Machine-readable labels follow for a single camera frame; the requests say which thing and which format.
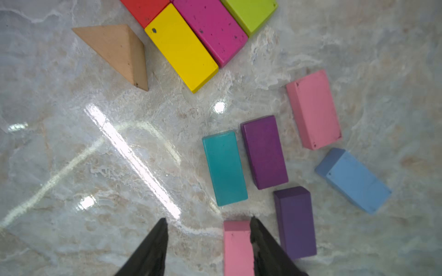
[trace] wooden triangular prism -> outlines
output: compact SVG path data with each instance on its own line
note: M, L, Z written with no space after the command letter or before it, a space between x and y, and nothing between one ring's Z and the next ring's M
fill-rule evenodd
M148 90L144 44L128 25L72 28L131 84Z

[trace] marble surface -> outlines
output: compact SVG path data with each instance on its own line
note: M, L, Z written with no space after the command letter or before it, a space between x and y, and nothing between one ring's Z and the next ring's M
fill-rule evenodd
M312 193L311 276L442 274L442 2L279 0L239 54L193 95L118 0L0 1L0 275L113 275L167 217L166 275L223 274L222 223L272 192ZM149 92L72 27L127 23ZM393 190L374 215L313 171L285 84L326 69L344 147ZM277 118L289 183L258 191L239 124ZM237 133L249 199L216 206L201 138Z

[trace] teal block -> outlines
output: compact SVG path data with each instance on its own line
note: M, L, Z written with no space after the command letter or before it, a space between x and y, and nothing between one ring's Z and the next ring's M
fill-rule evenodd
M248 199L235 132L206 136L202 143L218 206Z

